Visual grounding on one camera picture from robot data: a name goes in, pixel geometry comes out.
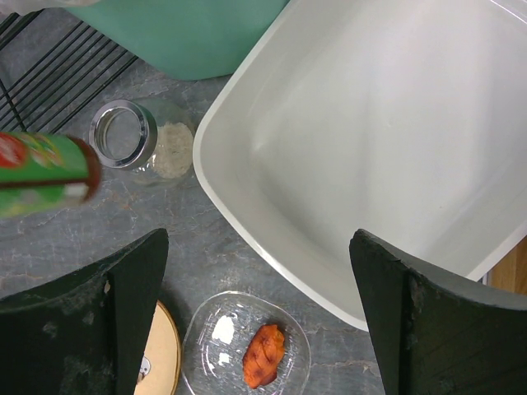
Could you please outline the yellow cap chili sauce bottle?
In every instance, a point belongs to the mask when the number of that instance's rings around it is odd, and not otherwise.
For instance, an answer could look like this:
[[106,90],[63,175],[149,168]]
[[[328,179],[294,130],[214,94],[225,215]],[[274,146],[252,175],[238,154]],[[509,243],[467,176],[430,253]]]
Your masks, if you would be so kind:
[[97,154],[79,138],[1,133],[1,218],[79,206],[101,180]]

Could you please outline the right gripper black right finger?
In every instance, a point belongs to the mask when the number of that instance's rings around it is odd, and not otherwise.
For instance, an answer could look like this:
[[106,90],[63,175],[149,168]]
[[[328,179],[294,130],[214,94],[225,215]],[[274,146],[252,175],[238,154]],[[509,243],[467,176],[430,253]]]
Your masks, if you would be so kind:
[[352,270],[388,394],[524,394],[526,298],[397,249],[366,230]]

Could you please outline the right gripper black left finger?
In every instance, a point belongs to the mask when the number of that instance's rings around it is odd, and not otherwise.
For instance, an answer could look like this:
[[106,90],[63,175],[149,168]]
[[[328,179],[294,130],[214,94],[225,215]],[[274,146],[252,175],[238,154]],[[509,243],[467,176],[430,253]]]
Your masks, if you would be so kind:
[[156,229],[1,300],[3,394],[132,394],[165,274]]

